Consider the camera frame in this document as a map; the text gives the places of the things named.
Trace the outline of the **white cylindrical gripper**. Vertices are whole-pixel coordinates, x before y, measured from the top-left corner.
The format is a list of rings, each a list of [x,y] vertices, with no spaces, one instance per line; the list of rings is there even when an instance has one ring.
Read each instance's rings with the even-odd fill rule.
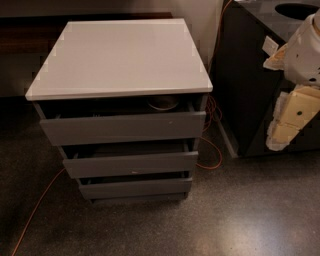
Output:
[[[300,84],[280,93],[267,130],[267,148],[282,151],[320,111],[320,10],[309,15],[263,67],[284,69],[287,80]]]

